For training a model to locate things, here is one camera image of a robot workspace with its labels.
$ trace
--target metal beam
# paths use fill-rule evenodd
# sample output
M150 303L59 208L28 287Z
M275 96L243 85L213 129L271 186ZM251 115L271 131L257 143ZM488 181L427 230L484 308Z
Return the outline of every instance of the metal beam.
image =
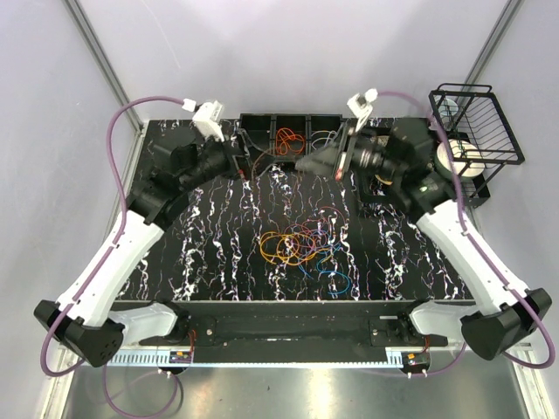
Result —
M124 91L122 83L119 81L114 68L111 66L111 63L109 62L108 57L103 50L103 47L101 46L100 41L95 34L95 31L93 30L91 22L89 21L86 13L81 7L79 0L62 0L62 3L67 8L68 13L70 13L70 17L76 24L79 33L86 42L87 48L91 52L93 59L97 63L97 66L103 73L103 77L105 77L105 80L113 91L114 97L116 98L117 102L121 106L126 105L130 101L130 98ZM130 109L129 111L127 111L126 116L134 131L137 134L140 133L142 123L135 110Z
M497 50L500 41L505 36L508 27L513 22L514 17L518 13L518 10L524 3L524 0L508 0L507 4L503 8L502 12L500 13L497 22L495 23L494 27L492 28L491 32L489 33L489 37L483 48L481 48L480 54L476 58L475 62L473 63L472 69L468 73L466 77L466 81L464 82L467 85L474 85L478 82L481 77L481 74L486 69L487 64L491 60L491 57Z

